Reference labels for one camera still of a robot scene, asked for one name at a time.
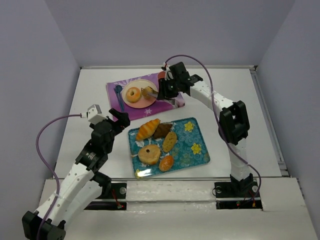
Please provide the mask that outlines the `small round muffin bread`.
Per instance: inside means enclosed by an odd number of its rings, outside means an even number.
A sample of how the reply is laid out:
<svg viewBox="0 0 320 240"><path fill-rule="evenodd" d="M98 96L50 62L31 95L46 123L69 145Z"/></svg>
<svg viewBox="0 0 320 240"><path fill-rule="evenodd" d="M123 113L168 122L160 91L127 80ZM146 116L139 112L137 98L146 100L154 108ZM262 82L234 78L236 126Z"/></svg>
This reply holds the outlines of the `small round muffin bread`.
<svg viewBox="0 0 320 240"><path fill-rule="evenodd" d="M141 88L140 91L141 91L141 95L147 100L151 98L157 98L157 94L150 86Z"/></svg>

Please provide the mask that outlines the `metal tongs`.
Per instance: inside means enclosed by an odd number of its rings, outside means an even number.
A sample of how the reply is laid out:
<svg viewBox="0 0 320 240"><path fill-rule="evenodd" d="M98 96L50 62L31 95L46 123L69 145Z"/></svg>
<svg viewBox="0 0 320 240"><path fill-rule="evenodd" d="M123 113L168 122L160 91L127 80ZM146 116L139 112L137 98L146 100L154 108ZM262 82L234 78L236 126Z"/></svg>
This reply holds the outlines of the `metal tongs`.
<svg viewBox="0 0 320 240"><path fill-rule="evenodd" d="M149 99L155 99L155 100L157 100L157 101L168 102L168 103L170 103L170 104L172 104L172 105L175 105L175 104L176 104L176 102L175 102L174 99L158 99L158 94L159 94L159 93L158 93L157 91L155 91L155 90L154 90L152 87L150 87L150 86L141 88L141 89L140 89L140 92L141 92L141 95L142 95L145 99L147 99L147 100L149 100Z"/></svg>

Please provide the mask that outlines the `orange glazed donut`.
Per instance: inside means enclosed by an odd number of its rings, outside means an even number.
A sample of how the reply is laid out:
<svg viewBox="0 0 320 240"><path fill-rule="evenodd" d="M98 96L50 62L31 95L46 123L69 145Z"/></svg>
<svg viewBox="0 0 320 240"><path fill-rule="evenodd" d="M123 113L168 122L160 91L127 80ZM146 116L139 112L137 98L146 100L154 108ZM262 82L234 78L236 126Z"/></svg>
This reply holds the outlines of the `orange glazed donut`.
<svg viewBox="0 0 320 240"><path fill-rule="evenodd" d="M136 103L141 99L141 90L138 87L130 87L126 92L126 100L130 103Z"/></svg>

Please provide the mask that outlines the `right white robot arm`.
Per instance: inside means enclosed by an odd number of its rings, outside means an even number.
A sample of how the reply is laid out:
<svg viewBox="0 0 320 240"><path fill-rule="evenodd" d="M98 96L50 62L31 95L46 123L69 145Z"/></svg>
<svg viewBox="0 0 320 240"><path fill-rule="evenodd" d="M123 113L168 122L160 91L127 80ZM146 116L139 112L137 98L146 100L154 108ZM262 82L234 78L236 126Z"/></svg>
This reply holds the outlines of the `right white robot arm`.
<svg viewBox="0 0 320 240"><path fill-rule="evenodd" d="M197 74L190 75L183 62L173 65L165 62L161 69L164 76L158 80L158 100L173 99L184 93L213 111L218 133L228 148L231 166L230 181L216 182L212 191L214 196L253 201L259 194L261 182L254 181L253 173L257 169L246 160L250 123L245 103L215 92L212 83L206 84Z"/></svg>

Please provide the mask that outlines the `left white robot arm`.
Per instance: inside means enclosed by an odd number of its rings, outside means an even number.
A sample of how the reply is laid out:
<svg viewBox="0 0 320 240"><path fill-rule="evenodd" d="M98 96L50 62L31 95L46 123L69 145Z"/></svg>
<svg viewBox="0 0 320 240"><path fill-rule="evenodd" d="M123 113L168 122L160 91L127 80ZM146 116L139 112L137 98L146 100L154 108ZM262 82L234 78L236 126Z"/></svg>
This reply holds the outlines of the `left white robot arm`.
<svg viewBox="0 0 320 240"><path fill-rule="evenodd" d="M23 215L22 226L28 240L63 240L71 221L94 199L111 189L111 178L100 172L100 168L112 152L115 137L131 121L126 112L112 108L109 113L116 120L104 116L97 104L77 114L88 120L92 128L91 137L66 177L62 181L55 180L55 192L35 211L27 211Z"/></svg>

